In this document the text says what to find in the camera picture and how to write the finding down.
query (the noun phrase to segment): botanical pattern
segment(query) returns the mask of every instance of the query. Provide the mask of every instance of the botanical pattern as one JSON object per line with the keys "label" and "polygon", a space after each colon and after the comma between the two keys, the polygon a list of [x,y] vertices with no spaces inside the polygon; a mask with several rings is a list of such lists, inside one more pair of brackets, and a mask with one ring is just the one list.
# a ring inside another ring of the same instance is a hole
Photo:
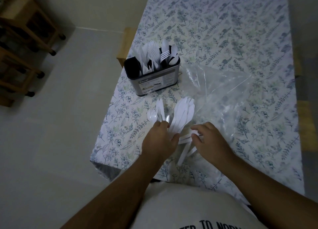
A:
{"label": "botanical pattern", "polygon": [[[230,146],[252,166],[304,194],[287,0],[148,0],[133,46],[164,38],[177,45],[181,65],[200,63],[254,76]],[[127,169],[141,153],[150,129],[147,111],[158,98],[165,112],[172,112],[181,98],[178,84],[138,97],[122,70],[91,161],[108,165],[107,170]],[[229,179],[210,173],[212,165],[190,157],[177,166],[180,153],[165,161],[156,179],[225,191],[246,202]]]}

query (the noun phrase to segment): person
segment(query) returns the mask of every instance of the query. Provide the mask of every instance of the person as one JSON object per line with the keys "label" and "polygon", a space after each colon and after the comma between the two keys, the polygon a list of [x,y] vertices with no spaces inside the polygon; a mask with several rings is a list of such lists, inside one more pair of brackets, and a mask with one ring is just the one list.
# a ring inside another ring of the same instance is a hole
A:
{"label": "person", "polygon": [[292,191],[237,157],[211,123],[191,127],[197,150],[227,176],[256,216],[230,195],[167,182],[150,183],[175,151],[165,121],[155,122],[138,159],[64,226],[70,228],[249,229],[318,228],[318,204]]}

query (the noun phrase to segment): plastic bag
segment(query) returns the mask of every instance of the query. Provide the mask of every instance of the plastic bag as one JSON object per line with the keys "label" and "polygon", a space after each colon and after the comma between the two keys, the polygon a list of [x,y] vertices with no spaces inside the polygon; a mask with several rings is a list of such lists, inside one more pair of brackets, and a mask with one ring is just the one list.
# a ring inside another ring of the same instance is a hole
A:
{"label": "plastic bag", "polygon": [[196,124],[211,122],[230,142],[243,104],[249,96],[251,82],[252,76],[244,72],[185,64],[180,86],[183,97],[189,96],[195,100],[193,121]]}

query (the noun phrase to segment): person's left hand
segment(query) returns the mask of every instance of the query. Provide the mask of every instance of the person's left hand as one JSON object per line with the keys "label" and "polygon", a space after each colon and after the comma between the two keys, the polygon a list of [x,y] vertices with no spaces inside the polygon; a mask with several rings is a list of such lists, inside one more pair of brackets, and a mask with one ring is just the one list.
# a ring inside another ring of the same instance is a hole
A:
{"label": "person's left hand", "polygon": [[170,141],[166,121],[155,122],[142,142],[141,154],[149,159],[156,159],[163,163],[176,150],[179,142],[179,134],[175,134]]}

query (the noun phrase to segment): utensil holder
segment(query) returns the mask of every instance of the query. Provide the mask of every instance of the utensil holder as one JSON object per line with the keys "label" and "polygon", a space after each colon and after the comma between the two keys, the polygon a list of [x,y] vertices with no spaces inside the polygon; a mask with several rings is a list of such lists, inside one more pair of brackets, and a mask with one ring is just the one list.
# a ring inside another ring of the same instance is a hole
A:
{"label": "utensil holder", "polygon": [[173,66],[167,66],[165,69],[142,76],[139,76],[141,65],[136,57],[125,60],[124,68],[137,96],[142,97],[153,91],[173,86],[178,82],[180,58]]}

